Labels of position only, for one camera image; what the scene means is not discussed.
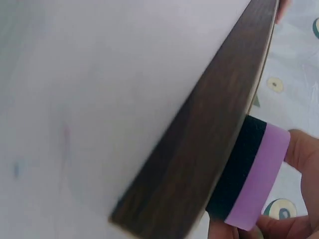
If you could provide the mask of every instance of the teal circle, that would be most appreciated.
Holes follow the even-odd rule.
[[[319,18],[317,18],[314,23],[313,23],[313,31],[315,36],[319,39],[319,29],[317,29],[317,21],[319,20]]]

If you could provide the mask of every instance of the finger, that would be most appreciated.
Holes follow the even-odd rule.
[[[237,229],[221,221],[210,220],[208,239],[239,239]]]
[[[296,129],[290,131],[290,136],[285,161],[303,173],[305,166],[319,157],[319,140]]]
[[[276,220],[262,215],[257,226],[265,238],[300,239],[312,233],[308,216]]]
[[[262,232],[257,226],[254,226],[249,232],[238,229],[238,234],[240,239],[264,239]]]
[[[283,16],[285,15],[285,12],[287,8],[290,6],[292,0],[280,0],[279,7],[278,7],[278,13],[276,16],[276,23],[278,24]]]

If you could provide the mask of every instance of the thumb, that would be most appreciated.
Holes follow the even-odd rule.
[[[262,215],[257,226],[265,238],[300,239],[312,234],[308,216],[276,220]]]
[[[210,220],[208,239],[238,239],[236,228],[218,220]]]

